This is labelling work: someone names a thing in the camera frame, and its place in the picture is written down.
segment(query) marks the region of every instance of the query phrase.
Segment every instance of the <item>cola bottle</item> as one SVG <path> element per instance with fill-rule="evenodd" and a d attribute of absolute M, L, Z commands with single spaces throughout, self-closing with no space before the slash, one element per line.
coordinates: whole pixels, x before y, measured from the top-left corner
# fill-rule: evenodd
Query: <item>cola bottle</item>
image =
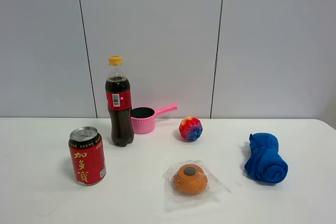
<path fill-rule="evenodd" d="M 131 124 L 131 91 L 127 77 L 122 73 L 122 58 L 109 58 L 111 71 L 105 83 L 108 111 L 112 123 L 112 142 L 125 147 L 133 142 L 134 132 Z"/>

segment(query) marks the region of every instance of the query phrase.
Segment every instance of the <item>red label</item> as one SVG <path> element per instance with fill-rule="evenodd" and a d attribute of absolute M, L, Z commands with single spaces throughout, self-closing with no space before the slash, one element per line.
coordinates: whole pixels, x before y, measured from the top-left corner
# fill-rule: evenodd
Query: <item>red label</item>
<path fill-rule="evenodd" d="M 100 140 L 97 140 L 97 144 L 85 149 L 76 149 L 70 146 L 76 180 L 85 185 L 101 181 L 106 174 L 103 141 L 101 137 Z"/>
<path fill-rule="evenodd" d="M 106 92 L 106 98 L 109 110 L 125 110 L 132 106 L 130 90 L 121 93 Z"/>

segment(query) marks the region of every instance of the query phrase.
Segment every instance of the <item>white table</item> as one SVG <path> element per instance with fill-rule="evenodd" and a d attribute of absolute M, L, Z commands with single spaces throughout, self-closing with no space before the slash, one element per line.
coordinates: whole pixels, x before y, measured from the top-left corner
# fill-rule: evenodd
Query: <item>white table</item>
<path fill-rule="evenodd" d="M 110 140 L 109 119 L 0 119 L 0 223 L 336 223 L 336 130 L 317 120 L 203 119 L 203 134 L 179 141 L 180 119 L 125 148 Z M 69 133 L 94 126 L 103 137 L 106 177 L 75 183 Z M 275 186 L 248 177 L 250 133 L 269 132 L 288 163 Z M 220 202 L 166 211 L 162 174 L 173 163 L 202 160 L 231 191 Z"/>

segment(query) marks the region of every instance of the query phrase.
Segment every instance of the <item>bottle label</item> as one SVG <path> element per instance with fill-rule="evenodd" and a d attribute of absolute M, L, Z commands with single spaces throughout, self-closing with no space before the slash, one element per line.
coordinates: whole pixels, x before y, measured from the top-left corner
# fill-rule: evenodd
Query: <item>bottle label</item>
<path fill-rule="evenodd" d="M 132 106 L 130 90 L 121 93 L 106 92 L 106 98 L 109 110 L 125 110 Z"/>

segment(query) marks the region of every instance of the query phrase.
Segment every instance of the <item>pink handle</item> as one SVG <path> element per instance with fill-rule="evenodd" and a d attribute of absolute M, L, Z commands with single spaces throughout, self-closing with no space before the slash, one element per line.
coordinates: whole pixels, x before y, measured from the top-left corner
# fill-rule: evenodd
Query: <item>pink handle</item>
<path fill-rule="evenodd" d="M 164 107 L 162 109 L 156 110 L 155 111 L 155 116 L 161 115 L 163 113 L 166 113 L 166 112 L 169 112 L 169 111 L 172 111 L 172 110 L 177 110 L 177 105 L 176 104 L 172 104 L 168 107 Z"/>

